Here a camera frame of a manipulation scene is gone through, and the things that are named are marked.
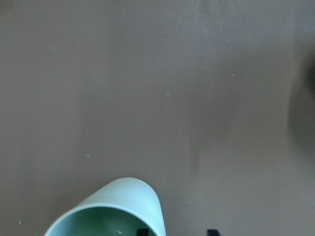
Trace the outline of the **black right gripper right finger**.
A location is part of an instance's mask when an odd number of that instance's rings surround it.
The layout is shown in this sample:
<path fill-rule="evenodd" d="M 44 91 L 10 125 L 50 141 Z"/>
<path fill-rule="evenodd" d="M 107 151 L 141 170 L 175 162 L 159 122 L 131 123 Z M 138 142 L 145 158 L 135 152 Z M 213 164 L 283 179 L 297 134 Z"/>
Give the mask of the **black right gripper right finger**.
<path fill-rule="evenodd" d="M 218 236 L 218 230 L 217 229 L 208 229 L 207 230 L 207 236 Z"/>

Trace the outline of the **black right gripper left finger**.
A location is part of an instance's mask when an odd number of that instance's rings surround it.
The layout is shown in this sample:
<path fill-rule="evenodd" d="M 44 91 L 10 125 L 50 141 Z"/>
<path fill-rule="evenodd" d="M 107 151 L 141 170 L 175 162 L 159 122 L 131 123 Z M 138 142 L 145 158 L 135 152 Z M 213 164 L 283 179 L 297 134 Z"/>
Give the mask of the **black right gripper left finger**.
<path fill-rule="evenodd" d="M 149 229 L 138 229 L 137 230 L 137 236 L 148 236 L 149 235 Z"/>

